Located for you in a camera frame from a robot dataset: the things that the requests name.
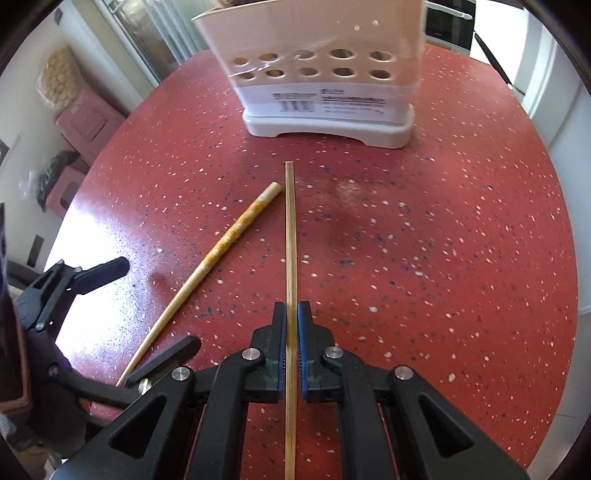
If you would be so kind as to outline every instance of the white plastic container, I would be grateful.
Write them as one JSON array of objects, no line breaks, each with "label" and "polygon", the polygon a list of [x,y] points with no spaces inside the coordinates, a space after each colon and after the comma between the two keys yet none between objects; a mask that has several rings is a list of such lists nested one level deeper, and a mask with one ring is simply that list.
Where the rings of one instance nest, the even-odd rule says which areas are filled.
[{"label": "white plastic container", "polygon": [[267,0],[193,21],[252,135],[316,132],[403,147],[423,51],[423,0]]}]

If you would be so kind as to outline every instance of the wooden stick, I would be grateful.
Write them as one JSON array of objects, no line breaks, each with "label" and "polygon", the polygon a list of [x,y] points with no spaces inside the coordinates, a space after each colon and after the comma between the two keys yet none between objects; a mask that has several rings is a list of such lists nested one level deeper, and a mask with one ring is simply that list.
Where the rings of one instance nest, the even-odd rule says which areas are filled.
[{"label": "wooden stick", "polygon": [[285,341],[285,480],[296,478],[297,415],[297,246],[296,184],[293,162],[285,162],[287,337]]},{"label": "wooden stick", "polygon": [[206,255],[201,261],[199,266],[195,269],[189,279],[183,284],[178,293],[174,296],[172,301],[160,315],[160,318],[156,320],[154,326],[148,332],[148,335],[129,361],[127,367],[123,371],[121,378],[117,382],[117,386],[122,385],[127,377],[130,375],[132,370],[138,364],[139,360],[144,356],[144,353],[148,350],[156,337],[162,332],[166,324],[170,321],[173,315],[181,307],[181,305],[187,300],[189,295],[197,288],[209,271],[215,266],[220,257],[228,251],[230,246],[238,240],[238,237],[247,229],[247,227],[253,222],[253,220],[269,205],[273,199],[279,195],[283,190],[282,185],[277,182],[271,183],[258,198],[250,204],[250,206],[244,211],[242,215],[236,220],[226,233],[220,238],[219,242],[216,243],[215,247]]}]

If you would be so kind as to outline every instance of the metal screw head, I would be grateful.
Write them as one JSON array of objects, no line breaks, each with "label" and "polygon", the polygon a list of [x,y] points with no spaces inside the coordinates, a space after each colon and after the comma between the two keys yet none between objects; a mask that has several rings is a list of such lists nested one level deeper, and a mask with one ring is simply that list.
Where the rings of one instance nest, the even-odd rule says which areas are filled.
[{"label": "metal screw head", "polygon": [[257,348],[247,348],[242,351],[242,358],[244,360],[256,360],[261,356],[260,351]]},{"label": "metal screw head", "polygon": [[173,370],[173,378],[179,382],[188,379],[189,375],[191,371],[187,367],[177,367]]},{"label": "metal screw head", "polygon": [[413,377],[414,372],[412,368],[407,367],[406,365],[400,365],[394,370],[394,375],[400,380],[410,380]]},{"label": "metal screw head", "polygon": [[339,346],[330,346],[324,350],[324,354],[328,358],[341,358],[343,356],[343,349]]},{"label": "metal screw head", "polygon": [[150,388],[152,388],[152,382],[150,381],[149,378],[142,378],[142,380],[139,381],[138,392],[140,395],[145,394]]}]

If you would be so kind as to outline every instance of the round hole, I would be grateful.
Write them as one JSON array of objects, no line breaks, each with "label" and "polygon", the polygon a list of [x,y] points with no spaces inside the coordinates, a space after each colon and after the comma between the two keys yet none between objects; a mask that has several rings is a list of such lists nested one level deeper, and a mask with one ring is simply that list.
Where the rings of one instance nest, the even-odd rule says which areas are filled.
[{"label": "round hole", "polygon": [[338,75],[339,77],[350,77],[355,72],[353,70],[351,70],[351,69],[347,69],[347,68],[341,67],[339,69],[333,69],[333,73],[335,75]]},{"label": "round hole", "polygon": [[274,69],[274,70],[269,70],[267,72],[267,75],[269,77],[277,78],[277,77],[283,77],[285,75],[285,73],[283,72],[283,70]]},{"label": "round hole", "polygon": [[388,61],[392,59],[392,54],[388,53],[387,51],[376,50],[369,54],[374,60],[379,61]]},{"label": "round hole", "polygon": [[279,58],[279,55],[277,55],[277,53],[264,53],[259,58],[262,61],[275,61],[276,59]]},{"label": "round hole", "polygon": [[312,68],[303,68],[300,69],[300,73],[307,77],[311,77],[312,75],[318,75],[318,70]]},{"label": "round hole", "polygon": [[310,50],[300,50],[295,53],[296,60],[310,59],[314,56],[314,52]]},{"label": "round hole", "polygon": [[345,48],[331,50],[330,54],[336,59],[348,59],[353,56],[353,52]]},{"label": "round hole", "polygon": [[391,77],[390,72],[386,72],[386,70],[372,70],[369,74],[377,79],[385,80]]}]

